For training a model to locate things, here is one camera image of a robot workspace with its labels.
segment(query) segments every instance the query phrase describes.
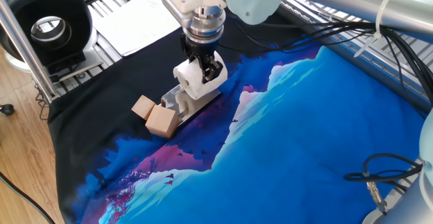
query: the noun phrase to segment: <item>cable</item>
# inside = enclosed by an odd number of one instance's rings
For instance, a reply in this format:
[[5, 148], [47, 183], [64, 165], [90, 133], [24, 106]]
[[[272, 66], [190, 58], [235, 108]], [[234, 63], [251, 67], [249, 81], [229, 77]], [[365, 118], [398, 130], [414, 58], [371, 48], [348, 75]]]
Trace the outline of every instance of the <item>cable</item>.
[[[378, 174], [370, 174], [367, 170], [367, 165], [368, 163], [376, 158], [381, 158], [381, 157], [391, 157], [391, 158], [396, 158], [399, 160], [402, 160], [404, 162], [407, 162], [409, 164], [411, 164], [412, 166], [414, 166], [413, 169], [408, 170], [408, 171], [403, 171], [400, 174], [397, 175], [393, 175], [393, 176], [379, 176]], [[353, 181], [353, 182], [362, 182], [362, 183], [367, 183], [367, 182], [390, 182], [390, 181], [396, 181], [396, 180], [400, 180], [406, 177], [410, 177], [414, 174], [417, 174], [421, 171], [422, 165], [418, 164], [408, 158], [405, 158], [404, 156], [399, 156], [397, 154], [392, 154], [392, 153], [381, 153], [381, 154], [374, 154], [373, 156], [370, 156], [369, 158], [367, 158], [363, 164], [363, 173], [349, 173], [346, 174], [345, 176], [343, 176], [343, 179], [346, 181]]]
[[398, 66], [398, 76], [400, 78], [400, 84], [401, 84], [401, 90], [403, 91], [403, 95], [405, 96], [405, 99], [407, 100], [407, 102], [409, 102], [409, 104], [412, 106], [413, 109], [415, 109], [415, 111], [425, 120], [426, 117], [418, 110], [418, 108], [415, 107], [415, 105], [413, 105], [412, 101], [409, 99], [409, 96], [407, 96], [406, 93], [406, 89], [405, 89], [405, 83], [403, 81], [403, 74], [401, 72], [401, 65], [400, 65], [400, 61], [397, 58], [397, 55], [395, 54], [394, 48], [391, 45], [390, 39], [385, 36], [386, 42], [388, 42], [389, 47], [391, 48], [391, 53], [394, 56], [394, 59], [397, 62], [397, 66]]
[[12, 189], [17, 195], [21, 198], [25, 199], [29, 204], [31, 204], [35, 209], [39, 211], [39, 213], [47, 220], [49, 224], [55, 224], [53, 219], [48, 215], [45, 210], [38, 205], [32, 198], [30, 198], [27, 194], [17, 188], [2, 172], [0, 172], [0, 180], [6, 184], [10, 189]]

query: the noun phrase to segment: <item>wooden cube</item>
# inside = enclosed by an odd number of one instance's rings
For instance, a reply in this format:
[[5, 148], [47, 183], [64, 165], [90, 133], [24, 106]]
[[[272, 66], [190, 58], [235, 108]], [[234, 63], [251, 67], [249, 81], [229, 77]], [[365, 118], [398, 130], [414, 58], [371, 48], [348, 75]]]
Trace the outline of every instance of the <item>wooden cube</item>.
[[146, 96], [142, 95], [132, 108], [132, 111], [139, 115], [142, 119], [147, 120], [149, 118], [152, 108], [155, 106], [155, 102]]
[[174, 110], [154, 106], [146, 122], [151, 134], [171, 139], [179, 124], [179, 117]]

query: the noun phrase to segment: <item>black cable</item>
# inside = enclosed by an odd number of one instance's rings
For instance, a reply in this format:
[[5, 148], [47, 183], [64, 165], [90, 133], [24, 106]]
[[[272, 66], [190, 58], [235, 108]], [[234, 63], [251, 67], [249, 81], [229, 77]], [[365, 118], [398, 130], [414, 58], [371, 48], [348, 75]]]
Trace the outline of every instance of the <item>black cable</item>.
[[[380, 158], [380, 157], [391, 157], [391, 158], [396, 158], [399, 160], [402, 160], [404, 162], [407, 162], [409, 164], [411, 164], [412, 166], [414, 166], [413, 169], [408, 170], [408, 171], [403, 171], [400, 174], [397, 175], [393, 175], [393, 176], [379, 176], [378, 174], [370, 174], [367, 170], [367, 165], [368, 163], [376, 158]], [[363, 164], [363, 172], [362, 173], [349, 173], [346, 174], [345, 176], [343, 176], [344, 180], [347, 181], [353, 181], [353, 182], [363, 182], [363, 183], [367, 183], [367, 182], [390, 182], [390, 181], [396, 181], [396, 180], [400, 180], [400, 179], [404, 179], [406, 177], [410, 177], [414, 174], [417, 174], [421, 171], [422, 169], [422, 164], [418, 164], [408, 158], [405, 158], [404, 156], [399, 156], [397, 154], [392, 154], [392, 153], [381, 153], [381, 154], [374, 154], [373, 156], [370, 156], [369, 158], [367, 158]]]
[[[361, 33], [361, 34], [359, 34], [359, 35], [357, 35], [357, 36], [354, 36], [354, 37], [352, 37], [352, 38], [350, 38], [350, 39], [347, 39], [347, 40], [344, 40], [344, 41], [338, 41], [338, 42], [328, 43], [328, 44], [320, 43], [320, 44], [318, 44], [318, 45], [311, 45], [311, 46], [309, 46], [309, 47], [307, 47], [307, 48], [299, 49], [299, 50], [296, 50], [296, 51], [284, 51], [284, 50], [281, 50], [280, 52], [283, 52], [283, 53], [286, 53], [286, 54], [290, 54], [290, 53], [296, 53], [296, 52], [300, 52], [300, 51], [306, 51], [306, 50], [308, 50], [308, 49], [310, 49], [310, 48], [318, 47], [318, 46], [322, 46], [322, 45], [325, 45], [325, 46], [328, 46], [328, 45], [339, 45], [339, 44], [342, 44], [342, 43], [345, 43], [345, 42], [348, 42], [348, 41], [354, 40], [354, 39], [356, 39], [356, 38], [359, 38], [359, 37], [361, 37], [361, 36], [363, 36], [363, 35], [365, 35], [365, 34], [367, 34], [367, 33], [368, 33], [368, 32]], [[229, 49], [229, 50], [236, 51], [236, 52], [240, 52], [240, 53], [247, 53], [247, 54], [248, 54], [248, 53], [266, 53], [266, 52], [268, 52], [268, 51], [245, 51], [245, 50], [241, 50], [241, 49], [232, 48], [232, 47], [229, 47], [229, 46], [223, 45], [223, 44], [221, 44], [221, 43], [219, 43], [218, 45], [221, 46], [222, 48], [225, 48], [225, 49]]]
[[385, 36], [386, 42], [388, 42], [388, 45], [391, 48], [391, 53], [394, 56], [394, 59], [396, 60], [397, 66], [398, 66], [398, 77], [400, 78], [400, 85], [401, 85], [401, 90], [403, 91], [403, 95], [405, 96], [405, 99], [407, 100], [407, 102], [409, 102], [409, 104], [412, 106], [412, 108], [425, 120], [426, 117], [418, 110], [418, 108], [416, 108], [416, 106], [412, 103], [412, 101], [409, 99], [409, 96], [406, 93], [406, 89], [405, 89], [405, 83], [403, 81], [403, 73], [401, 72], [401, 65], [400, 65], [400, 61], [397, 58], [397, 55], [395, 54], [394, 48], [391, 45], [390, 39]]
[[2, 172], [0, 172], [0, 180], [4, 182], [6, 186], [12, 189], [15, 193], [17, 193], [17, 195], [25, 199], [25, 201], [27, 201], [35, 209], [37, 209], [49, 224], [54, 224], [53, 219], [48, 215], [48, 213], [45, 212], [45, 210], [40, 205], [38, 205], [38, 203], [36, 203], [32, 198], [30, 198], [27, 194], [17, 188]]
[[419, 66], [422, 66], [424, 64], [418, 65], [418, 62], [416, 62], [416, 55], [415, 57], [410, 52], [411, 48], [410, 46], [401, 38], [399, 37], [395, 32], [387, 29], [382, 28], [381, 32], [384, 33], [385, 36], [387, 36], [389, 39], [394, 42], [394, 44], [400, 49], [400, 52], [403, 54], [405, 59], [407, 60], [408, 64], [412, 68], [413, 72], [415, 73], [417, 79], [419, 80], [419, 83], [423, 87], [424, 91], [426, 92], [427, 98], [429, 99], [430, 103], [433, 105], [433, 84], [429, 83], [429, 78], [420, 70]]

